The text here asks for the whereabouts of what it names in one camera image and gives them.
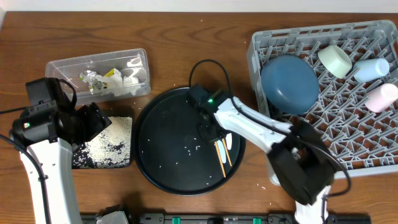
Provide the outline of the wooden chopstick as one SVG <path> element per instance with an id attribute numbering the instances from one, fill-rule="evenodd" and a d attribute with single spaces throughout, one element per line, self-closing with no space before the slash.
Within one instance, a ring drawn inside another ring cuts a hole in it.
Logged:
<path id="1" fill-rule="evenodd" d="M 214 145 L 215 145 L 215 148 L 216 148 L 216 151 L 217 151 L 218 160 L 219 160 L 219 162 L 220 162 L 221 171 L 222 171 L 223 177 L 225 178 L 225 177 L 226 177 L 226 173 L 225 173 L 223 161 L 222 161 L 222 159 L 221 159 L 220 148 L 219 148 L 217 142 L 214 142 Z"/>
<path id="2" fill-rule="evenodd" d="M 222 139 L 221 142 L 223 144 L 223 148 L 224 148 L 224 153 L 226 155 L 226 159 L 227 159 L 229 165 L 232 166 L 232 162 L 231 162 L 231 159 L 230 159 L 230 156 L 229 156 L 228 147 L 227 147 L 225 139 Z"/>

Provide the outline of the white plastic knife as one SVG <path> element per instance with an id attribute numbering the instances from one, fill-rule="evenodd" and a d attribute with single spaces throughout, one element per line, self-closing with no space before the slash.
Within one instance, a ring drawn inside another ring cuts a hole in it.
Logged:
<path id="1" fill-rule="evenodd" d="M 232 139 L 232 134 L 231 133 L 227 134 L 226 137 L 225 137 L 227 150 L 231 150 L 231 148 L 232 148 L 232 140 L 233 140 Z"/>

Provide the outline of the clear plastic wrapper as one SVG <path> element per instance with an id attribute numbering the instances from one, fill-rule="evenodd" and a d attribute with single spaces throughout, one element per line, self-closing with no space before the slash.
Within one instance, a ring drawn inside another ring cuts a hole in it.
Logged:
<path id="1" fill-rule="evenodd" d="M 94 93 L 95 90 L 101 90 L 104 88 L 104 84 L 97 79 L 97 76 L 97 72 L 92 70 L 86 70 L 79 74 L 80 80 L 88 84 L 90 93 Z"/>

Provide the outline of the white tissue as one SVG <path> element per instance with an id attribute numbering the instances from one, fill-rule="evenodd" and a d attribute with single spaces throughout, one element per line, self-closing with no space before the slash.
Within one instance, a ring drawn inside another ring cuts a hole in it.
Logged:
<path id="1" fill-rule="evenodd" d="M 123 90 L 123 78 L 119 70 L 115 70 L 115 74 L 111 77 L 98 75 L 97 79 L 105 85 L 102 94 L 113 94 L 115 97 L 121 96 Z"/>
<path id="2" fill-rule="evenodd" d="M 139 83 L 139 80 L 136 77 L 131 75 L 129 77 L 124 77 L 123 86 L 125 87 L 126 92 L 135 95 L 137 90 L 140 89 L 141 84 Z"/>

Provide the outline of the dark blue bowl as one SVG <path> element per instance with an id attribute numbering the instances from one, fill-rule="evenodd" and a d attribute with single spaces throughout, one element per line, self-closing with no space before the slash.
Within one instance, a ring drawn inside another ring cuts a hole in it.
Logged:
<path id="1" fill-rule="evenodd" d="M 304 114 L 318 100 L 319 83 L 312 67 L 293 55 L 268 61 L 261 71 L 267 99 L 280 111 Z"/>

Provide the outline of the mint green bowl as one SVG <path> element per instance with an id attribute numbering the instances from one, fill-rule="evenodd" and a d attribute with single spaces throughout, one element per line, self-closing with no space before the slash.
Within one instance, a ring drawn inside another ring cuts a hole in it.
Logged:
<path id="1" fill-rule="evenodd" d="M 344 78 L 352 68 L 352 61 L 337 45 L 329 45 L 318 52 L 323 66 L 336 78 Z"/>

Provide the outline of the light blue cup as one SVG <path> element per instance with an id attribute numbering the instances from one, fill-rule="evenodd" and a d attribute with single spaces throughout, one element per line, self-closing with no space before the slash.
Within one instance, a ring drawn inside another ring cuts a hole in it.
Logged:
<path id="1" fill-rule="evenodd" d="M 384 58 L 361 60 L 354 64 L 354 68 L 358 69 L 354 78 L 360 83 L 384 77 L 390 69 L 388 61 Z"/>

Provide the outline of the pink cup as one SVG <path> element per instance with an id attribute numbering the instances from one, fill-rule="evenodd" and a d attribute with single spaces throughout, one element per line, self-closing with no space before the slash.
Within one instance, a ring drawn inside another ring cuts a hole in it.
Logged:
<path id="1" fill-rule="evenodd" d="M 368 101 L 365 102 L 367 109 L 380 113 L 397 100 L 397 86 L 385 83 L 371 90 L 366 96 L 368 98 Z"/>

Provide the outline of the light blue spoon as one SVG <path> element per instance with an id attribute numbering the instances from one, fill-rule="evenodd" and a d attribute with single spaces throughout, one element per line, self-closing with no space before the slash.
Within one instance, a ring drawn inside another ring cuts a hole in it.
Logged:
<path id="1" fill-rule="evenodd" d="M 225 148 L 224 148 L 224 144 L 221 140 L 217 141 L 217 145 L 218 145 L 218 149 L 220 152 L 220 157 L 221 157 L 221 161 L 222 163 L 226 163 L 227 158 L 226 158 L 226 152 L 225 152 Z"/>

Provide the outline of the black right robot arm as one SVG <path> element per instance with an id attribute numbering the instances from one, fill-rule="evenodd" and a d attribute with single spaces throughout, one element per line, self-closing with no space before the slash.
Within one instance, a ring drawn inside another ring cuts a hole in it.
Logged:
<path id="1" fill-rule="evenodd" d="M 217 143 L 236 133 L 265 152 L 280 186 L 295 200 L 298 223 L 326 223 L 328 199 L 351 190 L 347 176 L 346 189 L 330 191 L 335 174 L 348 171 L 307 122 L 289 124 L 267 117 L 233 96 L 231 87 L 212 93 L 189 83 L 187 98 L 199 115 L 203 139 Z"/>

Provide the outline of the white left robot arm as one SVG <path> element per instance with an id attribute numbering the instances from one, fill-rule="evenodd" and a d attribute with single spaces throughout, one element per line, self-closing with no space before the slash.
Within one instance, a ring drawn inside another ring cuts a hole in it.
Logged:
<path id="1" fill-rule="evenodd" d="M 81 223 L 72 177 L 72 155 L 106 129 L 111 120 L 96 103 L 76 109 L 63 80 L 26 83 L 30 106 L 22 107 L 9 136 L 1 139 L 21 154 L 36 223 Z"/>

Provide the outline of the clear plastic waste bin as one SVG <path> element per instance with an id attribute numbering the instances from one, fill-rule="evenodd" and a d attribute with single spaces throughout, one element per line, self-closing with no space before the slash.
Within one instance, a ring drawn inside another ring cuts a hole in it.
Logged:
<path id="1" fill-rule="evenodd" d="M 86 70 L 96 71 L 98 75 L 104 76 L 113 68 L 121 72 L 123 79 L 133 75 L 139 80 L 141 87 L 135 95 L 126 92 L 124 86 L 121 96 L 103 95 L 105 85 L 103 89 L 90 93 L 88 84 L 79 78 L 79 74 Z M 73 89 L 66 84 L 63 84 L 62 88 L 69 98 L 76 93 L 77 105 L 121 100 L 150 93 L 149 63 L 144 49 L 122 50 L 51 61 L 46 66 L 45 76 L 65 80 L 71 84 Z"/>

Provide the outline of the grey dishwasher rack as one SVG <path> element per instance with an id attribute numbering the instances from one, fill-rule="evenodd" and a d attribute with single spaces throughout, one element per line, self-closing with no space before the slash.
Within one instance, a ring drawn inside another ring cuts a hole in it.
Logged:
<path id="1" fill-rule="evenodd" d="M 318 59 L 319 50 L 329 45 L 340 47 L 352 62 L 384 58 L 389 63 L 389 72 L 366 83 L 355 80 L 355 71 L 342 79 L 336 78 Z M 302 115 L 279 111 L 262 90 L 261 70 L 268 61 L 281 55 L 300 57 L 318 77 L 319 98 Z M 310 123 L 351 177 L 397 171 L 397 104 L 380 113 L 366 107 L 366 95 L 371 90 L 397 83 L 397 27 L 392 21 L 259 31 L 251 37 L 246 58 L 262 114 L 287 123 L 299 120 Z"/>

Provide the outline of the round black tray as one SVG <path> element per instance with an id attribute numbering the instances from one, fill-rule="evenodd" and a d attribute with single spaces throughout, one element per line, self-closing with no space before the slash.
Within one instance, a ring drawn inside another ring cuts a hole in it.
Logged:
<path id="1" fill-rule="evenodd" d="M 201 138 L 198 114 L 187 103 L 186 87 L 155 97 L 132 130 L 131 151 L 138 168 L 156 187 L 177 195 L 201 195 L 225 184 L 237 171 L 246 140 L 234 133 L 230 161 L 220 165 L 216 147 Z"/>

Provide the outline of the black rail with green clips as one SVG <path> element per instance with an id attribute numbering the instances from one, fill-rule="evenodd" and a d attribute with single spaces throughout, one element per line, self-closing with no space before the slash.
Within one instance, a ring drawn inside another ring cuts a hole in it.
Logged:
<path id="1" fill-rule="evenodd" d="M 132 215 L 126 206 L 115 205 L 105 209 L 104 213 L 81 214 L 83 223 L 98 223 L 105 215 L 121 212 L 126 216 L 122 223 L 132 224 L 294 224 L 294 216 L 287 213 L 267 215 L 188 215 L 143 213 Z"/>

